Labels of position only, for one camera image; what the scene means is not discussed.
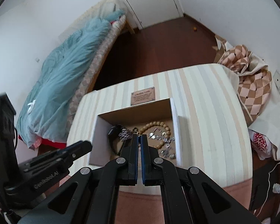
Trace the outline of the black smart band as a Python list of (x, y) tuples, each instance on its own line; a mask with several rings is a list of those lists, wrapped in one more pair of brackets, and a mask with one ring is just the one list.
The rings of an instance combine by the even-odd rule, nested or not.
[[(120, 140), (120, 133), (122, 133), (124, 127), (120, 124), (112, 126), (111, 129), (109, 130), (108, 134), (107, 134), (107, 138), (108, 138), (108, 143), (109, 146), (112, 150), (112, 152), (117, 155), (120, 156), (121, 152), (123, 150), (123, 148), (125, 147), (125, 140)], [(118, 150), (118, 143), (122, 142), (122, 145), (120, 147), (120, 149)]]

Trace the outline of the open white cardboard box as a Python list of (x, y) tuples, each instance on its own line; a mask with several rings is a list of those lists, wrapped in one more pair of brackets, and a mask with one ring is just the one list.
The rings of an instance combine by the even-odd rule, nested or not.
[(96, 116), (88, 164), (104, 166), (122, 155), (132, 138), (145, 136), (160, 156), (181, 166), (181, 136), (173, 98), (143, 103)]

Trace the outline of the brown label card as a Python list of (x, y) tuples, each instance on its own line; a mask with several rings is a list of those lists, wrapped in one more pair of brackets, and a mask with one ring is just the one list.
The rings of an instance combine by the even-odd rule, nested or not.
[(131, 105), (138, 105), (156, 100), (155, 87), (146, 88), (131, 93)]

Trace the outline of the teal duvet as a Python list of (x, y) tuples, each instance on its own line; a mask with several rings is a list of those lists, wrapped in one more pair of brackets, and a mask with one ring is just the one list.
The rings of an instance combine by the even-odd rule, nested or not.
[[(87, 20), (47, 56), (16, 123), (19, 137), (28, 148), (37, 148), (42, 140), (67, 141), (77, 106), (87, 89), (82, 83), (87, 71), (111, 30), (124, 21), (121, 9), (105, 18)], [(36, 103), (28, 115), (27, 104), (33, 100)]]

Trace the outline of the white paper on bed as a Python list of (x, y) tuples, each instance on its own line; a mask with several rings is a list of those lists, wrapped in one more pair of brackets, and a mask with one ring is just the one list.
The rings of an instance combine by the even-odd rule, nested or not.
[(35, 106), (35, 103), (36, 103), (36, 100), (33, 100), (32, 102), (28, 103), (27, 106), (28, 106), (28, 110), (27, 110), (27, 114), (31, 114), (34, 106)]

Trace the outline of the striped and pink table cover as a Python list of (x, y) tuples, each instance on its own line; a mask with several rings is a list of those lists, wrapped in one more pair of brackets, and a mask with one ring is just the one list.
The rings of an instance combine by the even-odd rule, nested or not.
[(70, 168), (104, 166), (122, 146), (120, 132), (146, 135), (174, 165), (196, 166), (249, 207), (252, 153), (238, 99), (239, 76), (220, 64), (164, 71), (84, 95), (67, 144), (93, 149)]

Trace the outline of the white red printed bag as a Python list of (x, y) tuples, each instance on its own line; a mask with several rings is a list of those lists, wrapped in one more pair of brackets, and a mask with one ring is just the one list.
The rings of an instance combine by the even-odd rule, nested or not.
[(272, 158), (277, 161), (277, 147), (271, 143), (267, 136), (248, 130), (252, 148), (256, 151), (260, 160)]

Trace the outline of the small white bottle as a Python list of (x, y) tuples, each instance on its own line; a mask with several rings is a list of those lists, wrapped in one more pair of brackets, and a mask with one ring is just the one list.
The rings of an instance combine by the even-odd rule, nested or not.
[(280, 194), (280, 184), (275, 183), (272, 188), (272, 192), (275, 194)]

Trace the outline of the checkered beige blanket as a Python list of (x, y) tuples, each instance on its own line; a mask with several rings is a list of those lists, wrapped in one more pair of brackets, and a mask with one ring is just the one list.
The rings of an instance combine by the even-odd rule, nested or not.
[(263, 60), (245, 45), (232, 46), (224, 38), (215, 36), (217, 46), (214, 62), (239, 76), (237, 96), (247, 125), (260, 115), (272, 89), (272, 74)]

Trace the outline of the white door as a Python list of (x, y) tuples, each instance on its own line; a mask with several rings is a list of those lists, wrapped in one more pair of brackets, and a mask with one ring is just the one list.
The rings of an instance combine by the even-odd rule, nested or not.
[(122, 1), (127, 6), (139, 29), (183, 17), (183, 10), (179, 0)]

